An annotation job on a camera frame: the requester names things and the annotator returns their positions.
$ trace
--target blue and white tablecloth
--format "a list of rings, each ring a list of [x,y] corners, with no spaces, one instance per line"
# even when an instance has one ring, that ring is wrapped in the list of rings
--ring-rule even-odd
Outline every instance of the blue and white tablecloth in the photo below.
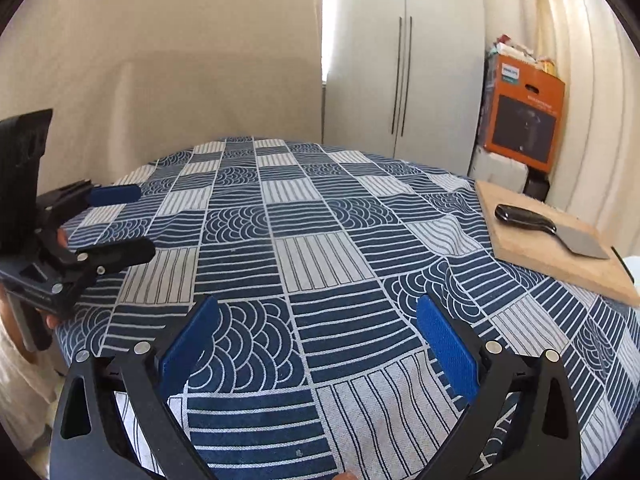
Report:
[[[555,348],[578,411],[583,476],[638,403],[640,316],[494,259],[472,181],[318,144],[234,137],[119,181],[137,203],[66,228],[72,248],[147,235],[151,263],[104,276],[58,331],[67,359],[152,340],[203,296],[222,323],[170,406],[221,479],[414,476],[455,425],[457,396],[415,325],[429,288],[483,339]],[[510,423],[511,396],[478,467]],[[143,463],[158,471],[125,396]]]

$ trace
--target wooden cutting board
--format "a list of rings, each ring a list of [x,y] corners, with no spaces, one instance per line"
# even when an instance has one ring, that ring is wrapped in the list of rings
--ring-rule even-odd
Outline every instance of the wooden cutting board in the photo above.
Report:
[[[558,211],[545,203],[489,182],[476,182],[476,191],[489,229],[495,257],[527,269],[547,274],[556,280],[581,286],[632,306],[640,305],[640,296],[611,247],[592,226]],[[593,234],[607,251],[609,260],[577,256],[547,233],[507,226],[494,214],[498,204],[508,204],[540,213],[553,222]]]

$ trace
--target white cabinet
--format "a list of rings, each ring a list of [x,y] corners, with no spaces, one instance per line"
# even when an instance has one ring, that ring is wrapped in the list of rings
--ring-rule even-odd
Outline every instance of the white cabinet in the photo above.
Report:
[[[337,17],[324,142],[466,174],[482,94],[482,0],[338,0]]]

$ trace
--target cutting board edge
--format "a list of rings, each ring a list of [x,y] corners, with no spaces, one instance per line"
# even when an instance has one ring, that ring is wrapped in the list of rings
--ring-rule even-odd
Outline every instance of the cutting board edge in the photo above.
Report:
[[[496,257],[496,259],[510,263],[510,264],[515,264],[521,267],[525,267],[526,269],[531,269],[531,270],[534,270],[535,272],[540,272],[545,276],[549,276],[549,273],[546,272],[549,269],[540,269],[539,267],[536,268],[536,265],[532,264],[531,260],[528,259],[526,256],[520,256],[518,254],[513,253],[513,251],[500,247],[499,243],[497,242],[497,239],[500,236],[495,231],[495,225],[486,221],[486,218],[489,215],[492,215],[493,212],[487,211],[487,208],[486,208],[487,200],[486,200],[486,197],[482,195],[482,186],[474,186],[474,187],[476,188],[476,195],[478,195],[478,202],[480,202],[482,214],[484,215],[484,223],[487,227],[487,230],[489,231],[489,239],[491,240],[492,249],[494,250],[494,256]],[[558,275],[565,276],[565,271],[560,269],[559,267],[552,266],[551,270],[553,270],[553,272]],[[568,278],[558,278],[555,276],[551,276],[551,277],[555,280],[566,282],[571,285],[580,286],[585,290],[589,290],[596,294],[601,294],[602,296],[611,298],[612,300],[625,303],[631,308],[640,308],[640,295],[636,291],[635,287],[633,288],[633,291],[635,294],[632,295],[631,290],[629,290],[628,294],[625,294],[613,288],[609,288],[606,285],[594,284],[593,282],[587,282],[586,280],[583,281],[579,276],[571,277],[569,275]]]

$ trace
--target blue gripper pad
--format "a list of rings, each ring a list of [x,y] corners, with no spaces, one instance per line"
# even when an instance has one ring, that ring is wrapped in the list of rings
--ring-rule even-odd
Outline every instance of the blue gripper pad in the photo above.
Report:
[[[220,308],[214,297],[207,298],[164,353],[158,365],[159,381],[156,391],[167,400],[181,393],[193,365],[220,324]]]
[[[128,204],[130,202],[137,202],[141,196],[142,190],[140,186],[136,184],[94,187],[87,197],[87,202],[93,207]]]
[[[480,387],[478,364],[429,296],[425,294],[418,300],[416,312],[418,329],[436,354],[453,390],[472,403]]]

